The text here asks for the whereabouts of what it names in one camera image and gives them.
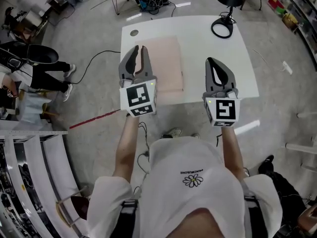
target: concrete floor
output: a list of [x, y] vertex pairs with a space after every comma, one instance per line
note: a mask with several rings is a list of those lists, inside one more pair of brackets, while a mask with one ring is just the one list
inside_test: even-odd
[[[61, 21], [54, 32], [47, 32], [44, 44], [54, 48], [60, 60], [77, 64], [71, 80], [78, 81], [90, 59], [103, 50], [120, 51], [123, 26], [152, 19], [170, 17], [173, 5], [166, 6], [158, 15], [142, 13], [130, 21], [127, 18], [138, 10], [116, 15], [111, 0], [91, 9], [103, 0], [86, 0], [76, 6], [68, 19]], [[174, 16], [218, 15], [226, 7], [217, 0], [171, 0], [173, 3], [191, 2], [179, 7]], [[301, 169], [300, 164], [317, 166], [313, 155], [286, 150], [286, 142], [312, 145], [310, 138], [316, 133], [317, 117], [296, 118], [296, 113], [317, 111], [317, 74], [303, 41], [294, 35], [273, 13], [264, 0], [247, 0], [242, 11], [235, 9], [233, 16], [247, 46], [256, 75], [259, 98], [245, 99], [241, 103], [240, 120], [236, 127], [255, 120], [261, 126], [238, 135], [245, 166], [255, 174], [256, 167], [266, 156], [275, 156], [276, 171], [284, 175], [303, 197], [316, 196], [317, 174]], [[119, 54], [102, 54], [90, 65], [83, 81], [75, 85], [66, 103], [61, 95], [56, 99], [60, 117], [57, 121], [65, 128], [84, 120], [117, 110], [119, 106]], [[281, 72], [287, 61], [293, 74]], [[65, 137], [73, 170], [81, 185], [93, 187], [99, 176], [109, 176], [114, 169], [114, 157], [126, 112], [90, 122], [71, 129]], [[210, 126], [202, 103], [174, 105], [158, 108], [157, 115], [142, 117], [148, 126], [149, 144], [172, 127], [180, 126], [184, 135], [197, 132], [201, 138], [216, 143], [220, 129]], [[139, 131], [137, 155], [145, 151], [145, 138]], [[146, 160], [140, 159], [146, 169]], [[132, 185], [141, 183], [143, 172], [135, 166]]]

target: white sneaker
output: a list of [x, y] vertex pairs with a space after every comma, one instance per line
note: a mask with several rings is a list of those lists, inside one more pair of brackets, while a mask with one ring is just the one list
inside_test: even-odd
[[74, 64], [71, 64], [70, 65], [70, 68], [69, 68], [69, 71], [65, 72], [64, 73], [64, 77], [69, 77], [74, 71], [76, 70], [76, 65]]
[[172, 136], [173, 138], [175, 137], [180, 137], [180, 135], [182, 134], [182, 129], [181, 128], [173, 128], [173, 129], [170, 129], [168, 132], [164, 133], [164, 135], [170, 135]]
[[200, 139], [200, 135], [198, 133], [191, 134], [190, 136], [195, 137], [197, 139]]
[[67, 89], [67, 91], [64, 93], [64, 102], [68, 100], [69, 95], [70, 95], [71, 91], [73, 90], [73, 88], [74, 88], [73, 84], [69, 84], [69, 85], [68, 85], [68, 89]]

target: lamp base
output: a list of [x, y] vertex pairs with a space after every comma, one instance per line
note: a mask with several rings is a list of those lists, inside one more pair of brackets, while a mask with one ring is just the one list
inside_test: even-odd
[[[213, 29], [213, 27], [216, 26], [216, 25], [222, 25], [222, 26], [226, 27], [228, 29], [228, 31], [229, 31], [229, 34], [227, 36], [218, 35]], [[212, 31], [213, 34], [215, 34], [219, 38], [228, 39], [228, 38], [231, 37], [232, 32], [233, 32], [233, 22], [228, 17], [225, 20], [223, 20], [223, 18], [219, 18], [214, 23], [212, 23], [211, 31]]]

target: red line on floor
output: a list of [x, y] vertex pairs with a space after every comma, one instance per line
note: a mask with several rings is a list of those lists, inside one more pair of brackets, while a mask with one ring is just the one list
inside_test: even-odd
[[113, 115], [114, 113], [118, 112], [119, 110], [120, 110], [120, 109], [115, 110], [115, 111], [111, 111], [111, 112], [106, 113], [106, 114], [104, 114], [104, 115], [102, 115], [102, 116], [98, 116], [98, 117], [94, 117], [94, 118], [91, 118], [91, 119], [86, 120], [86, 121], [82, 121], [82, 122], [80, 122], [80, 123], [78, 123], [78, 124], [72, 125], [71, 127], [69, 127], [69, 129], [76, 128], [76, 127], [78, 127], [78, 126], [80, 126], [80, 125], [89, 123], [89, 122], [91, 122], [91, 121], [94, 121], [94, 120], [97, 120], [97, 119], [100, 119], [100, 118], [104, 118], [104, 117], [107, 117], [107, 116], [111, 116], [111, 115]]

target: box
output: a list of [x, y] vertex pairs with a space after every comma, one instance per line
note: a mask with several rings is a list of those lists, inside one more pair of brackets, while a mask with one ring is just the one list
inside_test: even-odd
[[239, 119], [240, 99], [205, 98], [209, 121], [215, 127], [232, 127]]
[[155, 79], [120, 88], [120, 107], [132, 117], [156, 113], [157, 81]]

